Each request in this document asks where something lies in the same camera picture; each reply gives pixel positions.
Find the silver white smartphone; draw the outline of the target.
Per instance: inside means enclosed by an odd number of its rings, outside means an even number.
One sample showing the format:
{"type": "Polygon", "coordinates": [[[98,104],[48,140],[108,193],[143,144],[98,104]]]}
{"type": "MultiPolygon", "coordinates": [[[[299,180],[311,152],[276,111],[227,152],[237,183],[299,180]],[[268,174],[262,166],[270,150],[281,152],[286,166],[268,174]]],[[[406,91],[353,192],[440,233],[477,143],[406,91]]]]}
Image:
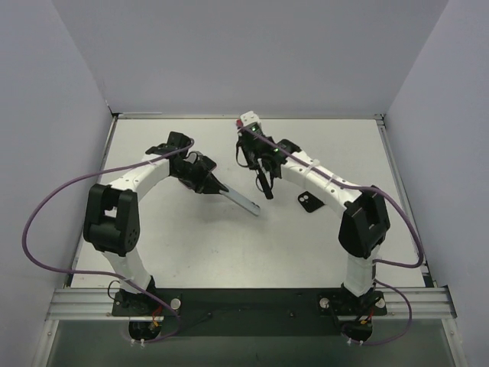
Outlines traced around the silver white smartphone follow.
{"type": "Polygon", "coordinates": [[[240,206],[242,209],[245,209],[253,216],[259,216],[261,214],[261,208],[256,203],[231,187],[227,187],[226,190],[221,190],[220,194],[240,206]]]}

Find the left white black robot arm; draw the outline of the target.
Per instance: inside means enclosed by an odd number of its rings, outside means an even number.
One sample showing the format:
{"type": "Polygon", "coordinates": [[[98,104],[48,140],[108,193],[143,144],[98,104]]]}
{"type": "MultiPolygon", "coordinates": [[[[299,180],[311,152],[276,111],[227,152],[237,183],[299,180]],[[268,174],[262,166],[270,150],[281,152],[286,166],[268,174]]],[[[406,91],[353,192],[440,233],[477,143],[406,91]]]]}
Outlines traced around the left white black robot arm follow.
{"type": "Polygon", "coordinates": [[[83,238],[123,277],[121,294],[130,298],[130,306],[139,314],[152,312],[157,304],[154,278],[146,271],[136,249],[141,234],[139,202],[168,177],[197,194],[228,192],[212,173],[216,163],[198,151],[190,151],[192,144],[190,137],[171,132],[166,142],[146,150],[142,166],[89,190],[83,238]]]}

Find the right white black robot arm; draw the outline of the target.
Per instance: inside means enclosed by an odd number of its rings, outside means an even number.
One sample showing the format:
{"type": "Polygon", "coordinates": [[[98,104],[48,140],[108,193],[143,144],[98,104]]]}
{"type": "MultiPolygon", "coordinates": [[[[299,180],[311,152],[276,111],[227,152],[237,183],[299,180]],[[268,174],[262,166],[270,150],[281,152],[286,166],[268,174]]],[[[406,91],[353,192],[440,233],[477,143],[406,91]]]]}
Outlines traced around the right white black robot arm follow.
{"type": "Polygon", "coordinates": [[[245,125],[239,119],[236,125],[236,150],[244,155],[243,166],[257,173],[257,187],[267,199],[274,198],[274,180],[281,179],[304,189],[338,215],[338,241],[348,253],[342,287],[355,297],[366,295],[374,287],[374,260],[390,228],[384,198],[350,188],[350,183],[341,182],[299,145],[266,136],[259,122],[245,125]]]}

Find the black phone case with phone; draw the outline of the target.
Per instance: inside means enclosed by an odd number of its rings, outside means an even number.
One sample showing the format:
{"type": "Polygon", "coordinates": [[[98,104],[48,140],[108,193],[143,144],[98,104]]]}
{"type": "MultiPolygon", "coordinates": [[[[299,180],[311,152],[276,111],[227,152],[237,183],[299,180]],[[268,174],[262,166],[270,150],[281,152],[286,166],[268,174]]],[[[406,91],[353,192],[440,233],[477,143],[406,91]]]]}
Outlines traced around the black phone case with phone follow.
{"type": "Polygon", "coordinates": [[[297,197],[297,201],[307,213],[314,213],[316,210],[323,208],[325,205],[324,202],[311,194],[309,191],[302,192],[297,197]]]}

